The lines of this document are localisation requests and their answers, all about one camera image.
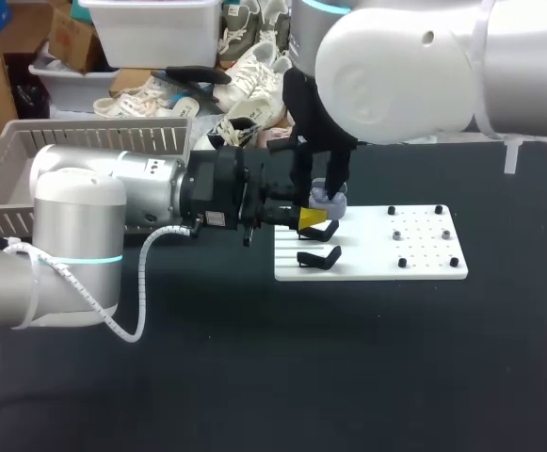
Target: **white cable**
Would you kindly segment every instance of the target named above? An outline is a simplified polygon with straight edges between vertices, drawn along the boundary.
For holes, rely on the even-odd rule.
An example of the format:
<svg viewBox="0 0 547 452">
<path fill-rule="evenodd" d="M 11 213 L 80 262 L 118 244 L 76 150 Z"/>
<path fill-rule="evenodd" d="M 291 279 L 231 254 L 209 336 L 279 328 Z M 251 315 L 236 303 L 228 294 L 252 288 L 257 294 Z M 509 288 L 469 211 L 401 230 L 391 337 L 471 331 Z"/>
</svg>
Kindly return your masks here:
<svg viewBox="0 0 547 452">
<path fill-rule="evenodd" d="M 134 334 L 129 334 L 121 328 L 121 326 L 114 321 L 114 319 L 102 308 L 102 306 L 95 300 L 95 298 L 88 292 L 85 286 L 80 283 L 74 275 L 68 270 L 68 268 L 61 264 L 57 258 L 49 255 L 48 253 L 33 247 L 28 243 L 14 243 L 4 249 L 7 253 L 24 252 L 31 256 L 31 263 L 33 256 L 39 257 L 45 264 L 50 266 L 59 275 L 64 278 L 69 284 L 74 287 L 78 293 L 87 301 L 87 303 L 93 308 L 93 310 L 102 318 L 104 323 L 115 332 L 122 340 L 134 343 L 139 340 L 143 334 L 145 328 L 145 314 L 146 314 L 146 292 L 145 292 L 145 265 L 148 259 L 148 251 L 152 243 L 161 235 L 166 234 L 178 234 L 191 236 L 191 230 L 183 226 L 166 226 L 160 228 L 148 236 L 143 242 L 141 252 L 139 253 L 139 268 L 138 268 L 138 287 L 139 287 L 139 319 L 137 321 L 137 329 Z"/>
<path fill-rule="evenodd" d="M 9 237 L 8 245 L 16 245 L 22 243 L 18 237 Z M 15 254 L 15 251 L 10 251 L 8 254 Z M 26 310 L 26 315 L 24 316 L 23 322 L 12 328 L 13 330 L 25 330 L 30 326 L 35 314 L 37 313 L 37 307 L 39 306 L 39 279 L 40 279 L 40 264 L 39 256 L 34 252 L 29 252 L 28 257 L 30 258 L 30 266 L 32 268 L 32 290 L 30 292 L 30 302 L 28 303 L 28 309 Z"/>
<path fill-rule="evenodd" d="M 153 233 L 143 242 L 141 247 L 141 252 L 139 253 L 139 270 L 138 270 L 138 286 L 139 286 L 139 319 L 137 321 L 137 329 L 135 333 L 130 334 L 127 331 L 123 330 L 121 326 L 116 323 L 110 314 L 108 314 L 102 305 L 97 302 L 97 300 L 89 293 L 85 286 L 76 279 L 74 275 L 68 270 L 68 267 L 64 264 L 61 264 L 57 258 L 51 256 L 45 251 L 39 250 L 38 248 L 33 247 L 28 243 L 18 243 L 11 245 L 4 249 L 4 252 L 25 252 L 27 254 L 35 252 L 39 258 L 53 270 L 55 270 L 59 275 L 64 278 L 72 287 L 74 287 L 78 293 L 83 297 L 89 306 L 93 308 L 93 311 L 97 313 L 99 317 L 102 318 L 104 323 L 115 332 L 123 341 L 134 343 L 139 340 L 141 334 L 143 334 L 143 329 L 145 327 L 145 314 L 146 314 L 146 296 L 145 296 L 145 263 L 148 257 L 148 251 L 150 246 L 161 235 L 165 234 L 178 234 L 190 236 L 191 230 L 182 227 L 182 226 L 166 226 L 160 228 Z"/>
</svg>

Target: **plastic basket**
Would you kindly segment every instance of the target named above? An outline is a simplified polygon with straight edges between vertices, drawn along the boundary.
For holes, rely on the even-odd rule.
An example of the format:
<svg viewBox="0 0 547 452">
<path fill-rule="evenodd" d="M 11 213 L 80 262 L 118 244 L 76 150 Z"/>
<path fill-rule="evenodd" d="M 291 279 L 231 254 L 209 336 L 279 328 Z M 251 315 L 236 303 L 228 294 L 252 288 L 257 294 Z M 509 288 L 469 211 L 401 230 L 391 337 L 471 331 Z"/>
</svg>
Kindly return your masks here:
<svg viewBox="0 0 547 452">
<path fill-rule="evenodd" d="M 33 203 L 28 188 L 32 161 L 47 144 L 189 157 L 187 118 L 9 122 L 0 137 L 0 237 L 32 235 Z M 127 233 L 149 229 L 127 227 Z"/>
</svg>

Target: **hole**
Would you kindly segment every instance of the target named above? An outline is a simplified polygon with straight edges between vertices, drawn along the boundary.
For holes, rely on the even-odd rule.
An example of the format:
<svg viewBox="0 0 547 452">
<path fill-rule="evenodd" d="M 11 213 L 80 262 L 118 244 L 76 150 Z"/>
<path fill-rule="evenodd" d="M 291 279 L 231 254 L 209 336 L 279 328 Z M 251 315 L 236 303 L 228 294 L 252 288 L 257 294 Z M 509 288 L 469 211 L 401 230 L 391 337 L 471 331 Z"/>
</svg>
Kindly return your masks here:
<svg viewBox="0 0 547 452">
<path fill-rule="evenodd" d="M 434 42 L 434 32 L 433 31 L 428 31 L 422 37 L 422 44 L 423 45 L 430 45 L 432 42 Z"/>
</svg>

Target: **shoe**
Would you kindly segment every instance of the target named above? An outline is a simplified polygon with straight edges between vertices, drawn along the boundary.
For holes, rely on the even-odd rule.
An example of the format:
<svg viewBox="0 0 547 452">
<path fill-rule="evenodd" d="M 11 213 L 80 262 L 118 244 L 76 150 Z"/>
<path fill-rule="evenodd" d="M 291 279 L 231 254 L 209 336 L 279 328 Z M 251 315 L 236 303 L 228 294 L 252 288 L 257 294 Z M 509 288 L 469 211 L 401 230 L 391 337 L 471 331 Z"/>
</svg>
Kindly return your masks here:
<svg viewBox="0 0 547 452">
<path fill-rule="evenodd" d="M 226 27 L 218 42 L 218 61 L 223 68 L 230 68 L 254 45 L 260 13 L 257 0 L 241 0 L 239 5 L 224 7 Z"/>
<path fill-rule="evenodd" d="M 292 67 L 292 61 L 287 56 L 279 58 L 275 64 L 268 68 L 262 68 L 263 76 L 260 83 L 256 86 L 249 97 L 249 101 L 261 101 L 261 105 L 255 106 L 255 110 L 261 112 L 262 118 L 255 120 L 262 125 L 264 129 L 273 127 L 282 120 L 285 115 L 285 105 L 283 104 L 283 75 Z"/>
<path fill-rule="evenodd" d="M 285 0 L 269 0 L 259 18 L 256 41 L 270 40 L 280 52 L 287 50 L 290 35 L 290 13 Z"/>
<path fill-rule="evenodd" d="M 164 80 L 160 80 L 156 77 L 150 77 L 140 87 L 121 90 L 117 97 L 121 94 L 128 94 L 129 96 L 137 97 L 139 99 L 155 98 L 168 101 L 183 91 L 183 89 L 167 83 Z"/>
<path fill-rule="evenodd" d="M 102 118 L 178 118 L 195 116 L 198 102 L 189 97 L 182 99 L 173 109 L 168 109 L 168 101 L 154 97 L 134 97 L 123 93 L 112 99 L 98 99 L 93 103 L 93 111 Z M 188 102 L 195 103 L 187 108 Z"/>
<path fill-rule="evenodd" d="M 198 140 L 194 151 L 213 151 L 223 145 L 246 146 L 262 129 L 262 125 L 253 118 L 261 116 L 255 110 L 258 106 L 261 106 L 259 101 L 250 100 L 237 104 L 219 124 Z"/>
<path fill-rule="evenodd" d="M 263 41 L 253 45 L 225 73 L 232 81 L 227 85 L 216 85 L 213 95 L 218 98 L 218 107 L 225 113 L 236 104 L 249 98 L 263 74 L 262 66 L 270 67 L 277 54 L 273 42 Z"/>
</svg>

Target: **purple object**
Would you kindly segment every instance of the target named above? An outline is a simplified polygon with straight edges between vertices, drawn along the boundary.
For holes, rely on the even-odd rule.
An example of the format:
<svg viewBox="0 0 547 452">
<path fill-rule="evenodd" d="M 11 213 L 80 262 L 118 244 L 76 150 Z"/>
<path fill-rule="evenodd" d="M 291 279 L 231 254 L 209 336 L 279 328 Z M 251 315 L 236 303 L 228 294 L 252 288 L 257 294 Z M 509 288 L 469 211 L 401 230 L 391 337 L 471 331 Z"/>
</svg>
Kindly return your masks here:
<svg viewBox="0 0 547 452">
<path fill-rule="evenodd" d="M 326 210 L 328 219 L 340 219 L 346 213 L 346 184 L 340 187 L 338 193 L 330 200 L 325 188 L 326 180 L 323 178 L 314 179 L 311 185 L 311 196 L 309 197 L 309 207 L 312 209 Z"/>
</svg>

